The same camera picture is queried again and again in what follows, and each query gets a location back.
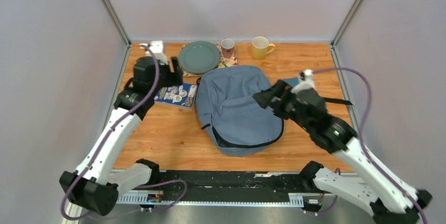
wood surface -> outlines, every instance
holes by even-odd
[[[165,54],[178,56],[184,43],[168,43]],[[251,43],[237,43],[238,64],[254,65],[263,70],[273,84],[279,79],[296,77],[305,69],[333,67],[328,44],[279,43],[276,49],[262,60],[251,55]],[[124,78],[121,84],[133,76],[136,59],[144,56],[139,44],[133,44]],[[185,83],[195,83],[197,77],[185,77]],[[316,90],[322,97],[343,98],[336,72],[315,76]],[[344,105],[327,104],[331,114],[348,123],[350,119]],[[156,162],[160,169],[178,170],[233,170],[233,171],[300,171],[309,161],[322,163],[329,169],[351,169],[317,147],[308,134],[293,121],[285,122],[283,136],[262,152],[247,157],[228,157],[212,143],[200,128],[195,109],[181,110],[163,105],[154,105],[143,122],[129,137],[115,168],[132,166],[136,160],[145,158]]]

mug handle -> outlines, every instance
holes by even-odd
[[[267,51],[265,55],[270,54],[271,51],[273,51],[276,48],[276,45],[275,44],[269,44],[268,47],[272,47],[272,48],[269,51]]]

bag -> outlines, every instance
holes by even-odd
[[[283,120],[252,97],[270,87],[263,72],[254,66],[217,68],[201,77],[195,101],[198,119],[221,152],[251,155],[282,136]]]

mug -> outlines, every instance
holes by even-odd
[[[275,48],[275,44],[270,44],[269,41],[262,36],[258,36],[252,40],[252,56],[255,59],[263,59]]]
[[[231,58],[236,52],[236,43],[232,39],[223,39],[220,43],[220,46],[221,54],[224,58]]]

green plate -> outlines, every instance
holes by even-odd
[[[220,51],[212,43],[196,41],[181,50],[178,60],[184,70],[193,74],[204,74],[217,67]]]

